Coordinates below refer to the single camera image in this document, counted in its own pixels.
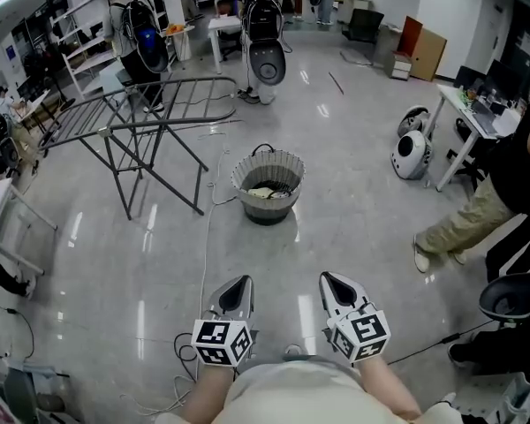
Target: computer monitor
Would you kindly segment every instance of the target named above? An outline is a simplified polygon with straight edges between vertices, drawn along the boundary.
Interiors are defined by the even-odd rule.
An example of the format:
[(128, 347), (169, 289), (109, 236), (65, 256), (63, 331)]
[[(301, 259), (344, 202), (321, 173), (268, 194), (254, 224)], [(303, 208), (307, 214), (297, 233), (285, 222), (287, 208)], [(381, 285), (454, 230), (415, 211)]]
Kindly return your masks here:
[(488, 69), (484, 87), (487, 92), (495, 89), (499, 97), (512, 101), (519, 93), (521, 83), (522, 77), (516, 71), (495, 60)]

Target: gray plastic basket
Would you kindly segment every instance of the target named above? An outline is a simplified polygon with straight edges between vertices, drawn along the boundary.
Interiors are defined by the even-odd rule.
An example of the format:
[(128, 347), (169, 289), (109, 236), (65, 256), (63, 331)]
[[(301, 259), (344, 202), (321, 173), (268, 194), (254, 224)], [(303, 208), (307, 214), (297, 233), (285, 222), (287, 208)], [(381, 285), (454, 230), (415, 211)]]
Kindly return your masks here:
[[(269, 151), (258, 152), (263, 146), (268, 146)], [(263, 143), (238, 164), (231, 174), (231, 183), (247, 217), (257, 224), (271, 225), (283, 221), (289, 214), (300, 196), (305, 174), (304, 163), (297, 156)], [(262, 198), (249, 193), (256, 186), (269, 184), (288, 192), (288, 196)]]

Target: metal drying rack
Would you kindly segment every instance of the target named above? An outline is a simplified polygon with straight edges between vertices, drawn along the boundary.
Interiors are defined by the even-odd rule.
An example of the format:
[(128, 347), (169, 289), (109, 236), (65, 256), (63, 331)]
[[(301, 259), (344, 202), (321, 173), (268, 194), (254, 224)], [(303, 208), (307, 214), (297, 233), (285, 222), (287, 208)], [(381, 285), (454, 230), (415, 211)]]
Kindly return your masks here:
[[(193, 102), (197, 85), (204, 82), (210, 82), (208, 96), (200, 99), (197, 102)], [(41, 149), (50, 149), (56, 146), (64, 145), (65, 143), (70, 143), (72, 141), (80, 141), (80, 143), (82, 143), (102, 164), (104, 164), (104, 166), (112, 171), (112, 175), (114, 176), (114, 180), (116, 182), (117, 191), (119, 193), (120, 199), (122, 200), (122, 204), (124, 205), (128, 220), (132, 220), (131, 208), (133, 204), (133, 198), (137, 192), (138, 184), (143, 178), (143, 170), (167, 187), (171, 192), (179, 197), (180, 200), (188, 204), (190, 208), (203, 216), (204, 212), (198, 207), (198, 197), (201, 185), (202, 170), (208, 171), (208, 167), (185, 144), (185, 142), (180, 139), (180, 137), (171, 127), (173, 125), (214, 123), (233, 115), (233, 113), (236, 111), (233, 104), (231, 105), (231, 108), (222, 115), (208, 115), (210, 103), (227, 96), (225, 95), (219, 98), (212, 97), (212, 93), (216, 88), (216, 84), (220, 84), (221, 82), (230, 82), (233, 85), (231, 91), (231, 98), (233, 99), (237, 86), (236, 81), (229, 77), (161, 80), (157, 82), (125, 87), (105, 95), (99, 95), (91, 99), (87, 99), (83, 102), (72, 105), (71, 108), (63, 111), (55, 118), (48, 131), (43, 134)], [(186, 87), (188, 87), (187, 84), (192, 84), (192, 88), (189, 91), (188, 101), (177, 102), (179, 91), (181, 88), (186, 89)], [(171, 90), (169, 105), (165, 108), (163, 116), (153, 111), (154, 105), (149, 103), (146, 99), (145, 93), (148, 87), (159, 87), (154, 102), (157, 102), (167, 87), (174, 88)], [(120, 96), (121, 100), (119, 100), (119, 102), (114, 99), (115, 95), (121, 95), (123, 93), (125, 93), (125, 97)], [(132, 104), (131, 97), (133, 95), (139, 95), (140, 97), (135, 105)], [(131, 109), (125, 111), (125, 113), (129, 112), (128, 115), (123, 115), (121, 112), (123, 111), (126, 102), (130, 103)], [(191, 105), (199, 105), (201, 102), (206, 102), (204, 104), (203, 115), (201, 117), (187, 117), (189, 107)], [(182, 114), (180, 117), (171, 117), (173, 108), (179, 103), (185, 104)], [(141, 105), (146, 105), (148, 107), (148, 111), (143, 118), (137, 118), (135, 112)], [(106, 124), (99, 124), (101, 115), (106, 109), (111, 110), (112, 112), (108, 118), (108, 122)], [(148, 120), (150, 115), (154, 116), (155, 120)], [(118, 138), (117, 133), (120, 133), (120, 131), (131, 133), (127, 144)], [(170, 135), (199, 165), (198, 173), (196, 175), (196, 188), (194, 190), (193, 201), (188, 200), (181, 192), (169, 184), (169, 182), (163, 179), (154, 170), (155, 156), (161, 145), (161, 139), (164, 133), (170, 133)], [(87, 138), (93, 137), (95, 135), (99, 135), (104, 140), (107, 158), (104, 158), (102, 155), (100, 155), (88, 143)], [(110, 145), (111, 141), (124, 152), (119, 162), (114, 160), (114, 154)], [(129, 162), (126, 166), (123, 166), (124, 160), (126, 158), (129, 159)], [(129, 199), (126, 199), (124, 195), (122, 184), (119, 178), (120, 173), (127, 171), (137, 172), (132, 193)]]

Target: beige shirt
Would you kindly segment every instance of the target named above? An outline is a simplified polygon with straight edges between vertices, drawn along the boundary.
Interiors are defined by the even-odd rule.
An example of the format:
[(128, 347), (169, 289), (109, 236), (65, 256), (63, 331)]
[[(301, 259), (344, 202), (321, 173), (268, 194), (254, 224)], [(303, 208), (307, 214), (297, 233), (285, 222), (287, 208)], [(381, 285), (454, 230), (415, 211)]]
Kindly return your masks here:
[[(305, 361), (254, 367), (230, 388), (214, 424), (406, 424), (352, 377)], [(170, 413), (155, 424), (186, 424)], [(448, 404), (434, 405), (414, 424), (462, 424)]]

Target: gray tiled floor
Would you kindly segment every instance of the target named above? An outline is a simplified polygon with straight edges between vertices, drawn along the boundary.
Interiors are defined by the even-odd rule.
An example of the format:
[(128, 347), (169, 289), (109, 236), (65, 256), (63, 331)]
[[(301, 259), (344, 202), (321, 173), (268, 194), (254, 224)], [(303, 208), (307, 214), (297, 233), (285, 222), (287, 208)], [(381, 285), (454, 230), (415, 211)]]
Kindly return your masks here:
[[(303, 335), (299, 312), (310, 308), (305, 320), (314, 323), (318, 353), (336, 357), (321, 334), (325, 316), (317, 282), (323, 270), (362, 282), (384, 309), (393, 334), (387, 360), (485, 322), (477, 307), (485, 284), (482, 255), (500, 232), (471, 251), (465, 267), (442, 259), (433, 275), (421, 275), (413, 265), (413, 233), (457, 208), (466, 191), (456, 182), (437, 193), (425, 181), (399, 179), (390, 166), (398, 120), (415, 103), (433, 108), (435, 85), (391, 80), (345, 63), (338, 34), (285, 37), (294, 53), (287, 56), (286, 78), (272, 105), (237, 102), (235, 118), (243, 121), (217, 129), (228, 132), (227, 138), (199, 139), (210, 133), (206, 127), (180, 132), (210, 166), (201, 187), (205, 211), (211, 191), (204, 185), (216, 177), (226, 142), (230, 153), (223, 158), (218, 200), (233, 194), (232, 169), (262, 142), (299, 155), (307, 166), (296, 211), (277, 226), (249, 222), (236, 201), (216, 208), (206, 292), (234, 276), (254, 278), (255, 327), (261, 332), (256, 352), (265, 357), (310, 336)], [(223, 68), (240, 86), (246, 84), (238, 57)], [(196, 57), (185, 71), (177, 69), (178, 76), (211, 74), (212, 58)], [(321, 116), (322, 105), (328, 117)], [(447, 167), (447, 148), (460, 146), (453, 121), (452, 111), (444, 109), (429, 172), (434, 182)], [(102, 150), (98, 140), (94, 146)], [(179, 190), (193, 192), (194, 163), (169, 136), (156, 167)], [(35, 223), (14, 237), (24, 255), (46, 268), (46, 276), (29, 303), (0, 290), (0, 304), (17, 306), (32, 323), (32, 360), (72, 374), (74, 399), (87, 422), (144, 422), (122, 393), (148, 406), (171, 403), (173, 376), (184, 372), (170, 342), (190, 331), (198, 314), (208, 213), (194, 214), (149, 178), (138, 196), (128, 222), (108, 170), (78, 144), (52, 149), (26, 197), (59, 230), (52, 234)], [(299, 308), (299, 302), (310, 307)], [(2, 313), (0, 354), (10, 347), (23, 357), (29, 335), (21, 320)], [(422, 406), (455, 390), (460, 380), (443, 346), (395, 367)]]

